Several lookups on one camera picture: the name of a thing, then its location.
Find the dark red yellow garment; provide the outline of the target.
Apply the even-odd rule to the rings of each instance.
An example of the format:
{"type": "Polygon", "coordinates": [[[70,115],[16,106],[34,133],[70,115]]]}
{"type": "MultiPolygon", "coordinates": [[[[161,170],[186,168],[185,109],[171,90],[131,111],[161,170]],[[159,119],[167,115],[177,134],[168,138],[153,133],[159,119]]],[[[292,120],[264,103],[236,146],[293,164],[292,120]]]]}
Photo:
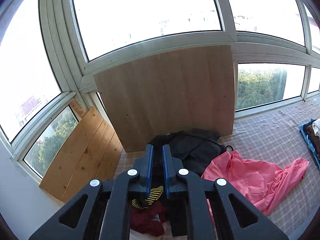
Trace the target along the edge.
{"type": "Polygon", "coordinates": [[[152,237],[162,237],[165,234],[165,224],[169,211],[167,204],[163,204],[161,197],[164,186],[150,190],[148,198],[131,200],[130,229],[152,237]]]}

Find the brown folded garment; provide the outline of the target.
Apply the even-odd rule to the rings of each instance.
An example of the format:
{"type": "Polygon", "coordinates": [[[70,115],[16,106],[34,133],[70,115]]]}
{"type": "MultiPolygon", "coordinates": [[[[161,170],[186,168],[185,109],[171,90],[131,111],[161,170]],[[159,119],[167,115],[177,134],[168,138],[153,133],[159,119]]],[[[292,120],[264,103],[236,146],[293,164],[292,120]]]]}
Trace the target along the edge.
{"type": "Polygon", "coordinates": [[[309,136],[310,141],[312,142],[313,147],[315,148],[316,154],[319,156],[319,150],[320,150],[320,142],[319,137],[315,135],[312,125],[309,125],[306,128],[307,135],[309,136]]]}

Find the white folded garment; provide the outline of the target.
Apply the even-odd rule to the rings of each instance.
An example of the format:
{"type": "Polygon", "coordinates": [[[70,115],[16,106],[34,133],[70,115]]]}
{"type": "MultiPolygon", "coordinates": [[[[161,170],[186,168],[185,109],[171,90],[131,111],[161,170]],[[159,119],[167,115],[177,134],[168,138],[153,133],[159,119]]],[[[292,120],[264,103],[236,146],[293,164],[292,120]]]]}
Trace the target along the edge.
{"type": "Polygon", "coordinates": [[[320,119],[317,119],[312,123],[312,129],[315,136],[320,137],[320,119]]]}

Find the large upright wooden board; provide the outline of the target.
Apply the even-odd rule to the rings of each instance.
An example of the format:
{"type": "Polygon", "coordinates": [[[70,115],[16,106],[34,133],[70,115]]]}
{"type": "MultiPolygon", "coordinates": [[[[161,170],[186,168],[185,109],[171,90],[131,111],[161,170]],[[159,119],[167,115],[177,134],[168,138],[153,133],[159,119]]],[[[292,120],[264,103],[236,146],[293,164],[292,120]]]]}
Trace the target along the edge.
{"type": "Polygon", "coordinates": [[[233,131],[235,77],[230,46],[179,49],[95,74],[126,152],[144,150],[157,135],[193,128],[233,131]]]}

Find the blue folded garment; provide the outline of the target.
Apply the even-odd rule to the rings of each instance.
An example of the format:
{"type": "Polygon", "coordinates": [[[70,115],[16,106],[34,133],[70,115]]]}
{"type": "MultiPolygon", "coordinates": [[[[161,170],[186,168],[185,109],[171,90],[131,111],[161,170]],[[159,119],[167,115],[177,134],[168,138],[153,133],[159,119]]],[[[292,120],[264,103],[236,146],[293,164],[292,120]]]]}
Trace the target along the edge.
{"type": "Polygon", "coordinates": [[[314,143],[311,140],[311,136],[308,135],[307,133],[307,127],[310,126],[313,122],[315,121],[315,119],[310,119],[310,121],[308,121],[307,123],[300,125],[299,126],[299,131],[304,139],[304,141],[306,142],[308,149],[311,152],[311,156],[313,158],[313,161],[315,163],[315,165],[317,166],[317,168],[319,169],[319,156],[317,154],[317,150],[314,146],[314,143]]]}

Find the pine plank board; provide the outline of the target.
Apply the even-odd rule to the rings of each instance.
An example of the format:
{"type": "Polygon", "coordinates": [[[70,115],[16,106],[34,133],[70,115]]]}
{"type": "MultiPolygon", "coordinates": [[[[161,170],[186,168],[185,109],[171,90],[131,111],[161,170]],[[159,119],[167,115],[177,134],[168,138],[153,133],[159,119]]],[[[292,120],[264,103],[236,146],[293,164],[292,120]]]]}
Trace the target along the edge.
{"type": "Polygon", "coordinates": [[[40,188],[66,203],[92,179],[113,179],[122,151],[113,127],[91,107],[60,147],[40,188]]]}

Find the black bag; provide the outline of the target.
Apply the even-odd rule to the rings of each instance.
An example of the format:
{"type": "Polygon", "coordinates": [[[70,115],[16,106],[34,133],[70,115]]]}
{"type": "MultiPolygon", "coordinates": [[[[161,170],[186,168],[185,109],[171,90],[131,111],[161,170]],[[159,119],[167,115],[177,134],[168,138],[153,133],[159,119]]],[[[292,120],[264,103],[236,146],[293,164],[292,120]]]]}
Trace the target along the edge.
{"type": "Polygon", "coordinates": [[[189,131],[169,133],[154,137],[150,144],[162,147],[169,145],[171,156],[182,161],[183,167],[202,176],[207,166],[213,159],[233,151],[231,145],[219,144],[219,133],[204,129],[194,128],[189,131]]]}

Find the plaid checkered blanket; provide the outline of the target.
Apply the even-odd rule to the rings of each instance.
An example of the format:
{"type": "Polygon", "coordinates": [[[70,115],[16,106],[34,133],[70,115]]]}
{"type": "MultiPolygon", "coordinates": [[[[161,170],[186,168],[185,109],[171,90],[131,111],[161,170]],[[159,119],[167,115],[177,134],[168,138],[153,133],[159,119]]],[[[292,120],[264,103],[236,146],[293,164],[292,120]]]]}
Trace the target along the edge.
{"type": "Polygon", "coordinates": [[[317,118],[318,104],[300,102],[276,112],[238,119],[233,133],[217,141],[231,145],[244,159],[268,161],[281,168],[298,158],[309,161],[304,178],[267,215],[289,239],[318,237],[313,227],[319,222],[319,169],[299,131],[300,125],[317,118]]]}

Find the pink shirt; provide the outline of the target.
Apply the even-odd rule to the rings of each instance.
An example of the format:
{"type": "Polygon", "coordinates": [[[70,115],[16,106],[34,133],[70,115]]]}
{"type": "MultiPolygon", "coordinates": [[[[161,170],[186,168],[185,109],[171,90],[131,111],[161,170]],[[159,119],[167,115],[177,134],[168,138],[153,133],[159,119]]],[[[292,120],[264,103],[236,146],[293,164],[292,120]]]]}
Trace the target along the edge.
{"type": "Polygon", "coordinates": [[[304,178],[309,161],[294,160],[281,168],[275,163],[244,159],[238,151],[221,154],[206,167],[201,178],[227,180],[260,212],[269,215],[304,178]]]}

